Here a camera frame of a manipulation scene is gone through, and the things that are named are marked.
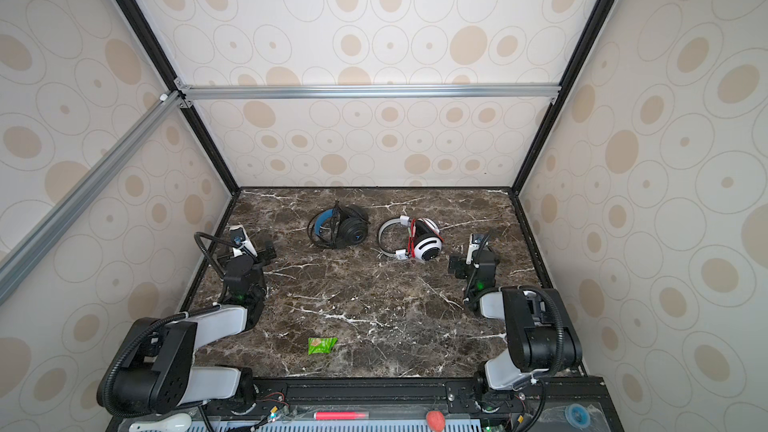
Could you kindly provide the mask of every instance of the green snack packet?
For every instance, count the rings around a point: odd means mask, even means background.
[[[338,340],[336,337],[310,337],[310,350],[307,355],[328,354]]]

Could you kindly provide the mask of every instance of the red ball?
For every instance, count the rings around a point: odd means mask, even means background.
[[[427,425],[432,432],[443,432],[446,429],[446,417],[439,410],[428,412]]]

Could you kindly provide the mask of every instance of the headphones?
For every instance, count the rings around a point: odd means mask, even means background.
[[[395,251],[387,250],[382,246],[382,235],[390,226],[399,224],[408,227],[408,247],[400,248]],[[376,244],[379,250],[387,257],[405,260],[415,257],[421,262],[431,260],[442,250],[442,237],[440,229],[435,221],[430,218],[415,218],[411,220],[409,216],[392,217],[384,221],[379,227],[379,233],[376,236]]]
[[[358,245],[368,237],[368,212],[360,206],[339,205],[318,212],[306,225],[306,234],[312,244],[320,248],[342,248]]]

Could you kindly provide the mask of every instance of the blue headband padding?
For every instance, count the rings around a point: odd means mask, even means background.
[[[315,235],[320,235],[320,227],[322,227],[322,224],[326,223],[326,221],[333,216],[333,209],[329,208],[319,216],[317,216],[317,220],[315,220]]]

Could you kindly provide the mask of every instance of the red pen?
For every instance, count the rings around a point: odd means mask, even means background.
[[[368,412],[315,412],[315,420],[367,419]]]

